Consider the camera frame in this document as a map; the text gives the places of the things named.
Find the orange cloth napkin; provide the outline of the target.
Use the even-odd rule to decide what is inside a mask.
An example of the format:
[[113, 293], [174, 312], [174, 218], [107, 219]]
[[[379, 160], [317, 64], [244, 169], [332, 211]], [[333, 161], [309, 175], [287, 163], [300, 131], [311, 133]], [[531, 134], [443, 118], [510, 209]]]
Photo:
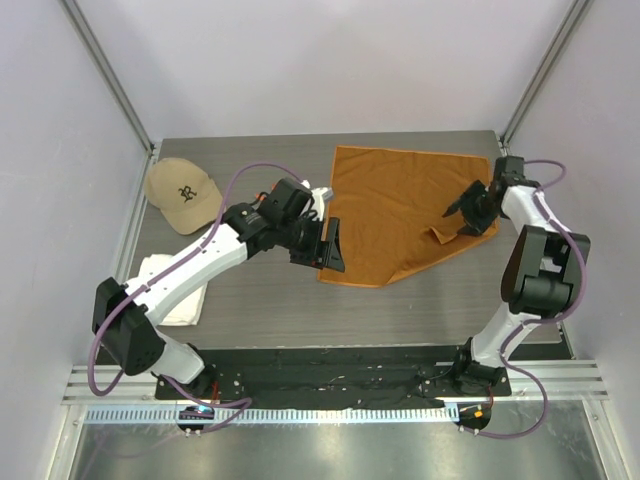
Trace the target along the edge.
[[340, 221], [344, 272], [325, 269], [319, 281], [384, 287], [460, 255], [494, 237], [460, 234], [461, 214], [445, 214], [476, 180], [488, 183], [481, 156], [341, 145], [331, 172], [328, 214]]

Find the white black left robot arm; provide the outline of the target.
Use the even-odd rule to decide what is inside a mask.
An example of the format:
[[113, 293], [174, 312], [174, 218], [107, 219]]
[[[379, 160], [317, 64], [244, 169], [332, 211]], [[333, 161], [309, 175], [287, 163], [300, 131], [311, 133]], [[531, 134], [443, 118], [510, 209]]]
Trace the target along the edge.
[[96, 290], [90, 355], [104, 348], [122, 375], [151, 373], [190, 398], [205, 397], [217, 380], [196, 347], [158, 330], [168, 314], [210, 280], [275, 247], [293, 264], [344, 272], [336, 217], [327, 216], [329, 187], [311, 189], [292, 178], [251, 203], [223, 210], [204, 236], [172, 256], [161, 271]]

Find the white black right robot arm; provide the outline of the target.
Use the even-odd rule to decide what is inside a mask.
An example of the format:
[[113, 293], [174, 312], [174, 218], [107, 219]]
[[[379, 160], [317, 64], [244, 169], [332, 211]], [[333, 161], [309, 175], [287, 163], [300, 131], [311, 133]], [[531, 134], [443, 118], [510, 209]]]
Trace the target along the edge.
[[491, 183], [473, 182], [445, 212], [462, 215], [462, 235], [478, 237], [498, 218], [510, 220], [518, 233], [498, 310], [458, 350], [445, 375], [461, 395], [482, 395], [506, 382], [517, 346], [534, 329], [571, 315], [585, 293], [591, 241], [571, 232], [551, 211], [543, 185], [526, 177], [527, 163], [517, 156], [497, 159]]

